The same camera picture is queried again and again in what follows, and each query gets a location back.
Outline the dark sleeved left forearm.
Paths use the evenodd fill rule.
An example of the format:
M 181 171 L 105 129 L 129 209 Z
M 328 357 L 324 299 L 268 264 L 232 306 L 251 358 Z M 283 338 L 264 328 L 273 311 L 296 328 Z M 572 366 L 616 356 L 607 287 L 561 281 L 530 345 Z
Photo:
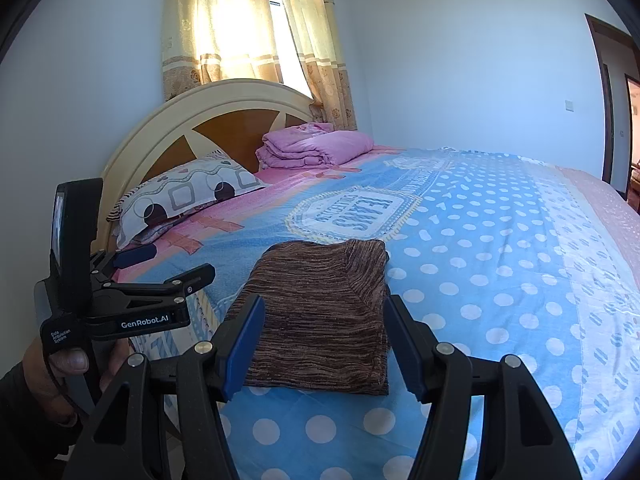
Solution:
M 22 363 L 1 379 L 1 478 L 62 479 L 66 455 L 82 431 L 53 420 L 29 390 Z

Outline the left hand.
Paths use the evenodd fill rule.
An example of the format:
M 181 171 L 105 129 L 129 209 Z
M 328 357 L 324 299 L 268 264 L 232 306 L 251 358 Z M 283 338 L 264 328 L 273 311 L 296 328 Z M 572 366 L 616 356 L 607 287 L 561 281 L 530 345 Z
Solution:
M 39 337 L 36 337 L 26 349 L 22 364 L 29 391 L 50 419 L 65 426 L 73 425 L 76 418 L 75 410 L 62 395 L 62 385 L 67 378 L 82 376 L 89 369 L 89 359 L 85 352 L 72 349 L 50 356 L 49 366 L 58 386 L 55 385 L 43 359 Z

